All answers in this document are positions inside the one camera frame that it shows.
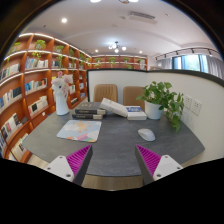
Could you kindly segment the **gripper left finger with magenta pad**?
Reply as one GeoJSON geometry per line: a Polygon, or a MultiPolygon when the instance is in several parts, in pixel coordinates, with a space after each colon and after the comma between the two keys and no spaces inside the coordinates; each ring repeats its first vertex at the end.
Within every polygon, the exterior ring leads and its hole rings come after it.
{"type": "Polygon", "coordinates": [[[88,145],[67,157],[59,155],[48,164],[45,170],[81,186],[92,155],[92,146],[88,145]]]}

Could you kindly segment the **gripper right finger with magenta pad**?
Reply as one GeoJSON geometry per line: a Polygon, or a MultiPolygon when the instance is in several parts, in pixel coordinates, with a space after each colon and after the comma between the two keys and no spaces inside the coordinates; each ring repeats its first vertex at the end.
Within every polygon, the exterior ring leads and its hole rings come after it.
{"type": "Polygon", "coordinates": [[[144,185],[182,169],[182,166],[169,155],[160,156],[140,145],[136,146],[135,155],[144,185]]]}

